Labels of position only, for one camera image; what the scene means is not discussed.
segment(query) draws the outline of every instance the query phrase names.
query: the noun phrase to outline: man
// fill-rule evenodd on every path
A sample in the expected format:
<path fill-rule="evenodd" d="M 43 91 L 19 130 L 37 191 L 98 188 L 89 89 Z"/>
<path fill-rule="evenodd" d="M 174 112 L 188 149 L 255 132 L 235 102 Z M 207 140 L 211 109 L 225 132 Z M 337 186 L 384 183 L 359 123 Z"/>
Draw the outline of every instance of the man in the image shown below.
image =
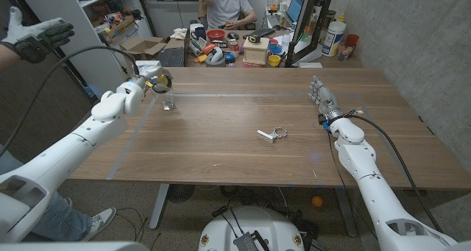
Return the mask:
<path fill-rule="evenodd" d="M 233 30 L 257 21 L 257 15 L 247 0 L 203 0 L 203 2 L 208 6 L 209 29 L 225 26 L 226 29 Z M 238 19 L 240 12 L 246 15 L 244 19 Z"/>
<path fill-rule="evenodd" d="M 41 36 L 47 40 L 48 48 L 54 49 L 69 42 L 68 37 L 74 35 L 70 24 L 64 24 L 61 18 L 45 21 L 33 26 L 21 24 L 22 14 L 17 7 L 10 8 L 10 22 L 7 37 L 0 41 L 0 70 L 11 66 L 21 59 L 15 51 L 15 44 L 27 35 Z M 0 157 L 0 175 L 11 172 L 23 164 L 16 160 L 8 151 Z M 49 238 L 54 241 L 88 241 L 100 233 L 113 220 L 115 208 L 108 208 L 90 217 L 72 208 L 69 198 L 62 198 L 56 191 L 51 202 L 32 232 L 25 241 L 40 241 Z"/>

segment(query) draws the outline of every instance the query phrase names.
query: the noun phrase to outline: white bottle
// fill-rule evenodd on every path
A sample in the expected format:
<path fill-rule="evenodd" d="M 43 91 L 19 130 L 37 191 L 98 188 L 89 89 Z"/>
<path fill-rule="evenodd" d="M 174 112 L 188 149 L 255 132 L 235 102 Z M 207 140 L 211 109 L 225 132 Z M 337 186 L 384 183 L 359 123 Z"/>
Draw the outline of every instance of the white bottle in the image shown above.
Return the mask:
<path fill-rule="evenodd" d="M 337 55 L 341 37 L 344 35 L 347 25 L 343 22 L 330 22 L 327 35 L 325 36 L 324 45 L 322 45 L 322 54 L 332 57 Z"/>

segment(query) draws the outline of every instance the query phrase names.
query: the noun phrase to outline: orange ball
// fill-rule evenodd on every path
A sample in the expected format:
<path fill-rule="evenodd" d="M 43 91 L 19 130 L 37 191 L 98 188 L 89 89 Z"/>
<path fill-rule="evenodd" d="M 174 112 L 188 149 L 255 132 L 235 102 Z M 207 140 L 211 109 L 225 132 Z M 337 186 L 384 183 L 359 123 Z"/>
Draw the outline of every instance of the orange ball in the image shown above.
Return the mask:
<path fill-rule="evenodd" d="M 312 205 L 316 206 L 316 207 L 320 207 L 322 206 L 322 198 L 319 197 L 319 196 L 314 196 L 312 197 Z"/>

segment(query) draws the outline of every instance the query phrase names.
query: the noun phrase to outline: sneaker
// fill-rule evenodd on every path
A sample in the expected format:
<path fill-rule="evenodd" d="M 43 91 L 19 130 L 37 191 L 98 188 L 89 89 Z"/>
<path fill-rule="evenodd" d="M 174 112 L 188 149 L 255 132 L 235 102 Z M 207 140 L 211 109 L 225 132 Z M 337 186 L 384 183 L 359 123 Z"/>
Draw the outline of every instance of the sneaker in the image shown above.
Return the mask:
<path fill-rule="evenodd" d="M 96 214 L 95 216 L 91 217 L 92 224 L 90 228 L 90 232 L 87 233 L 86 236 L 82 239 L 82 241 L 89 241 L 101 231 L 103 231 L 113 220 L 116 215 L 115 208 L 109 208 L 101 213 Z"/>
<path fill-rule="evenodd" d="M 68 198 L 68 197 L 65 197 L 64 200 L 65 200 L 65 202 L 67 202 L 67 205 L 69 205 L 72 208 L 72 199 Z"/>

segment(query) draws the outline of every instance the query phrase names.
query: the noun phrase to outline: yellow cup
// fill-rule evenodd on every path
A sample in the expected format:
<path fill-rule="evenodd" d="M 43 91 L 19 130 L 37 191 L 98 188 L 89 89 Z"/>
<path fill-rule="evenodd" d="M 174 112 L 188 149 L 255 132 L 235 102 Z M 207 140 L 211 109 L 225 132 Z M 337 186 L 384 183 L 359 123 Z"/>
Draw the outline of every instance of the yellow cup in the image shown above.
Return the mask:
<path fill-rule="evenodd" d="M 278 63 L 280 63 L 280 60 L 281 60 L 280 56 L 271 55 L 271 56 L 268 57 L 268 64 L 270 66 L 276 67 L 276 66 L 278 66 Z"/>

